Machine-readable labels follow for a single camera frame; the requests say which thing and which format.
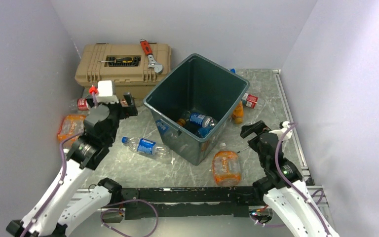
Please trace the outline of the clear bottle light blue label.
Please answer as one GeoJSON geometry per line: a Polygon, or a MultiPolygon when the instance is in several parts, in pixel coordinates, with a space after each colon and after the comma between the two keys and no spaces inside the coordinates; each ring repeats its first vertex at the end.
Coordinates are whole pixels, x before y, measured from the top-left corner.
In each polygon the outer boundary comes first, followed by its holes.
{"type": "Polygon", "coordinates": [[[200,127],[195,135],[199,138],[205,138],[213,129],[213,127],[200,127]]]}

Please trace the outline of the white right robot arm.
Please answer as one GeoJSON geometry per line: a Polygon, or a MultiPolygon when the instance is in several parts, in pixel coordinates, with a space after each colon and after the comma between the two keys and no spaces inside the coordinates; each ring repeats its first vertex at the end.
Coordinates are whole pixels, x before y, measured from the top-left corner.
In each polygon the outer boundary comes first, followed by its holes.
{"type": "Polygon", "coordinates": [[[271,130],[262,120],[241,128],[240,137],[252,133],[248,146],[258,154],[265,177],[253,183],[252,198],[278,215],[295,237],[337,237],[307,189],[297,167],[284,157],[282,144],[291,138],[296,123],[285,121],[271,130]]]}

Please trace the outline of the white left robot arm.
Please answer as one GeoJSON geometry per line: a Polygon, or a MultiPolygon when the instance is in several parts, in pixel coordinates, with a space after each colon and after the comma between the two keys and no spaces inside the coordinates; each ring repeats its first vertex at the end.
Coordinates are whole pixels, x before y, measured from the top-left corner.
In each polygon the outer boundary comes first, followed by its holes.
{"type": "Polygon", "coordinates": [[[97,97],[83,121],[83,132],[69,152],[61,152],[62,166],[44,195],[21,220],[12,220],[6,231],[13,237],[68,237],[73,230],[97,209],[116,207],[122,201],[121,185],[109,178],[102,180],[96,190],[68,206],[73,195],[98,167],[115,142],[119,122],[138,114],[131,93],[123,95],[126,105],[97,97]]]}

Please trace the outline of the small orange juice bottle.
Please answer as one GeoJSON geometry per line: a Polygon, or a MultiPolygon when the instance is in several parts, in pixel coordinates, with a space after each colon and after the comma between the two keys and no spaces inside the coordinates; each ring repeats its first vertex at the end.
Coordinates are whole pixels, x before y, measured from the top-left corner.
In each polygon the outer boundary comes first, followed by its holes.
{"type": "Polygon", "coordinates": [[[178,124],[181,127],[185,127],[190,123],[190,111],[184,111],[179,115],[179,118],[176,120],[176,124],[178,124]]]}

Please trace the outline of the Pepsi bottle blue cap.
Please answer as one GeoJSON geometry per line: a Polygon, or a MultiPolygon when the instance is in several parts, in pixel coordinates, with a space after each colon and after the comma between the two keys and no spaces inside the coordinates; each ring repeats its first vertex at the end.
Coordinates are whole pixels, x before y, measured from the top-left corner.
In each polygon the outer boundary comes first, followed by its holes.
{"type": "Polygon", "coordinates": [[[217,125],[217,122],[213,117],[200,113],[191,113],[189,121],[203,128],[214,128],[217,125]]]}

